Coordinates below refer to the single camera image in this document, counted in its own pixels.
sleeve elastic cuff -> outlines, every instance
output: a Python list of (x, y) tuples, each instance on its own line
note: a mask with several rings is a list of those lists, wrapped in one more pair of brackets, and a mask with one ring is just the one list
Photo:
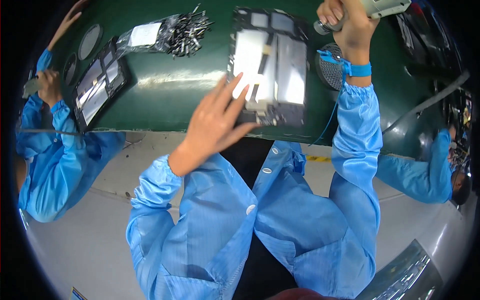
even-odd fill
[(170, 165), (168, 164), (168, 158), (170, 157), (170, 154), (167, 154), (165, 156), (162, 156), (161, 158), (159, 158), (158, 160), (159, 161), (162, 161), (162, 160), (165, 160), (165, 172), (167, 173), (167, 176), (169, 178), (172, 178), (174, 180), (181, 180), (183, 178), (180, 177), (180, 176), (177, 176), (175, 175), (173, 172), (172, 172), (172, 169), (170, 169)]
[(54, 114), (61, 108), (68, 107), (67, 104), (65, 104), (65, 101), (60, 100), (59, 102), (55, 103), (55, 105), (50, 109), (51, 113)]
[(359, 87), (356, 85), (349, 85), (346, 81), (343, 82), (343, 88), (350, 95), (364, 95), (366, 93), (373, 92), (373, 84), (365, 87)]

black cable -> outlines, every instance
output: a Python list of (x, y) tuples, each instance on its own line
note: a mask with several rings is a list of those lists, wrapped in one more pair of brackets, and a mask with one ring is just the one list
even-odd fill
[(419, 105), (415, 106), (412, 110), (408, 111), (407, 113), (403, 114), (400, 118), (398, 118), (392, 125), (388, 126), (382, 134), (385, 134), (387, 132), (390, 132), (393, 128), (395, 128), (401, 121), (403, 121), (405, 118), (416, 114), (417, 112), (422, 111), (423, 109), (426, 109), (433, 104), (437, 103), (438, 101), (442, 100), (446, 96), (450, 95), (453, 93), (456, 89), (458, 89), (467, 79), (470, 77), (470, 73), (468, 70), (463, 71), (463, 73), (451, 84), (449, 84), (446, 88), (444, 88), (442, 91), (440, 91), (438, 94), (428, 98), (427, 100), (423, 101)]
[(26, 128), (19, 128), (17, 129), (19, 132), (32, 132), (32, 133), (40, 133), (40, 132), (49, 132), (49, 133), (58, 133), (58, 134), (67, 134), (67, 135), (82, 135), (80, 132), (65, 132), (59, 131), (55, 129), (26, 129)]

blue esd smock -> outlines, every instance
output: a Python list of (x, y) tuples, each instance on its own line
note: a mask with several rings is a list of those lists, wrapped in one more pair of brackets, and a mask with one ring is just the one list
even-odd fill
[(380, 207), (372, 179), (382, 147), (373, 85), (344, 83), (338, 99), (329, 197), (303, 178), (300, 144), (275, 141), (250, 189), (217, 153), (185, 176), (180, 219), (170, 200), (182, 179), (168, 156), (140, 175), (126, 238), (149, 300), (231, 299), (252, 233), (301, 288), (354, 299), (375, 274)]
[(448, 162), (450, 133), (442, 129), (432, 143), (430, 161), (378, 156), (376, 177), (423, 203), (445, 203), (452, 198), (452, 168)]
[[(38, 60), (37, 70), (45, 70), (51, 59), (52, 54), (46, 49)], [(38, 93), (29, 97), (22, 112), (21, 128), (40, 128), (42, 105)], [(55, 130), (77, 132), (64, 100), (55, 104), (51, 112)], [(16, 151), (28, 165), (19, 193), (19, 208), (39, 222), (62, 217), (86, 194), (124, 144), (124, 132), (89, 132), (84, 135), (17, 132)]]

hand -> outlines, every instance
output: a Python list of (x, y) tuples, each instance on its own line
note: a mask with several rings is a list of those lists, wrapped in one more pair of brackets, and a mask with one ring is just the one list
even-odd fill
[(78, 12), (74, 16), (72, 16), (73, 12), (79, 8), (82, 4), (87, 2), (88, 0), (80, 0), (75, 5), (70, 9), (68, 14), (63, 18), (63, 21), (61, 22), (60, 26), (58, 27), (55, 35), (53, 36), (52, 40), (50, 41), (50, 44), (48, 45), (47, 49), (49, 51), (52, 51), (53, 46), (58, 42), (58, 40), (63, 36), (63, 34), (68, 30), (70, 25), (73, 24), (80, 16), (82, 15), (82, 12)]
[(370, 40), (380, 19), (369, 19), (360, 0), (325, 0), (317, 9), (320, 21), (337, 24), (344, 15), (342, 4), (348, 11), (348, 19), (333, 37), (343, 58), (354, 65), (366, 65), (370, 61)]
[(456, 137), (456, 129), (455, 129), (455, 126), (453, 124), (450, 125), (450, 127), (448, 128), (448, 132), (450, 133), (451, 140), (454, 141), (455, 137)]
[(50, 109), (60, 100), (60, 76), (58, 72), (52, 70), (38, 71), (38, 81), (42, 89), (38, 91), (38, 96), (50, 106)]
[(255, 127), (256, 123), (244, 123), (233, 128), (235, 120), (245, 104), (248, 85), (240, 96), (230, 103), (233, 89), (242, 77), (240, 73), (225, 86), (223, 77), (207, 94), (193, 112), (185, 140), (168, 158), (170, 169), (177, 176), (184, 176), (199, 167), (212, 154), (225, 150)]

bag of screws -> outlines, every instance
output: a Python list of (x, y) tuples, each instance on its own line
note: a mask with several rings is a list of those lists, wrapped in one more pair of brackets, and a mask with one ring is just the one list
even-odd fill
[(205, 11), (195, 9), (187, 14), (170, 17), (134, 27), (122, 34), (117, 42), (117, 55), (130, 52), (166, 52), (176, 56), (195, 55), (202, 46), (199, 40), (210, 31)]
[(130, 52), (167, 52), (169, 40), (179, 21), (179, 14), (135, 26), (123, 33), (117, 41), (117, 55)]

